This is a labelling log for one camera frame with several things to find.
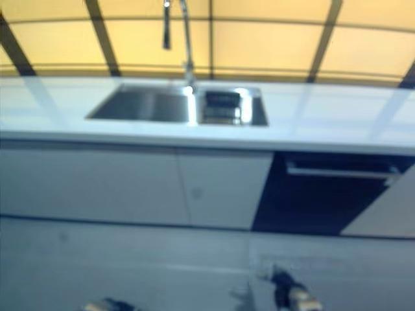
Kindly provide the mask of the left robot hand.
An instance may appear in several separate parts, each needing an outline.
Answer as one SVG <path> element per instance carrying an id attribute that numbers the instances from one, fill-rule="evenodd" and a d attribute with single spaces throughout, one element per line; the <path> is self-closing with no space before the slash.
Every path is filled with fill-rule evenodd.
<path id="1" fill-rule="evenodd" d="M 82 310 L 88 311 L 132 311 L 135 307 L 129 303 L 105 298 L 99 301 L 92 301 L 82 307 Z"/>

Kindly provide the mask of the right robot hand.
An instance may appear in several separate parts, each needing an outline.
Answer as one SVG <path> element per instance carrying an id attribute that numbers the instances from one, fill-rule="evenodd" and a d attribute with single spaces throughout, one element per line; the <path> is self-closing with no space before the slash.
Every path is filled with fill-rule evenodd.
<path id="1" fill-rule="evenodd" d="M 257 277 L 274 286 L 276 310 L 324 310 L 323 304 L 303 283 L 277 265 L 261 268 Z"/>

